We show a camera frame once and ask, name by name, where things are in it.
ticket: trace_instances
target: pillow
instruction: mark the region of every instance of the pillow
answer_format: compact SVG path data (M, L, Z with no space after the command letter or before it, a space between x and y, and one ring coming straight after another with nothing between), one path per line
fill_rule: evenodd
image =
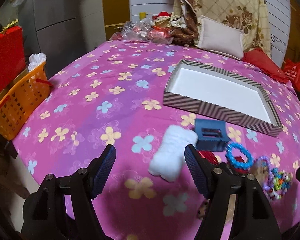
M241 60L243 57L242 37L242 30L201 16L199 48Z
M255 48L244 54L242 61L255 65L261 71L278 81L279 83L287 83L289 79L283 71L263 52L261 48Z

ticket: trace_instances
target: blue beaded bracelet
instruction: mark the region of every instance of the blue beaded bracelet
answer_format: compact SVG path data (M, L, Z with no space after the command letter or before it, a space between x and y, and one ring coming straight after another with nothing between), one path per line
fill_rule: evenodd
M247 157L248 161L246 163L237 161L232 155L233 148L240 150L240 152ZM231 142L226 146L226 158L228 162L236 169L247 170L253 165L253 157L251 156L250 152L239 143Z

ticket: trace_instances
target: bed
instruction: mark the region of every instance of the bed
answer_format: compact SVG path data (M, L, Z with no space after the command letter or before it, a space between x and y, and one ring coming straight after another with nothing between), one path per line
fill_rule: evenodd
M300 102L291 83L280 84L245 62L199 49L108 41L50 79L51 95L13 140L22 161L40 184L48 173L74 173L114 144L117 158L103 193L93 200L106 235L115 240L193 239L203 201L184 165L174 183L148 173L148 165L171 124L192 128L194 113L163 106L163 91L181 59L239 73L266 89L283 123L277 138L227 124L233 141L254 157L266 155L280 170L300 166ZM224 152L215 153L226 161ZM272 207L281 231L300 221L300 183ZM70 198L66 198L72 213ZM225 226L227 239L230 225Z

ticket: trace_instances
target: red bag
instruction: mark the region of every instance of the red bag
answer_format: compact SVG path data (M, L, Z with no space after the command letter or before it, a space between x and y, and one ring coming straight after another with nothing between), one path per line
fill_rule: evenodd
M0 33L0 92L25 66L22 29L19 26L11 27L5 34Z
M300 91L300 62L294 63L288 59L282 71L291 80L293 88Z

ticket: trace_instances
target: red box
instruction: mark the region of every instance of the red box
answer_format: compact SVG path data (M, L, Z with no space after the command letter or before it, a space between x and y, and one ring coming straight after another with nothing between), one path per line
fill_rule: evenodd
M0 92L25 68L22 29L19 26L0 33Z

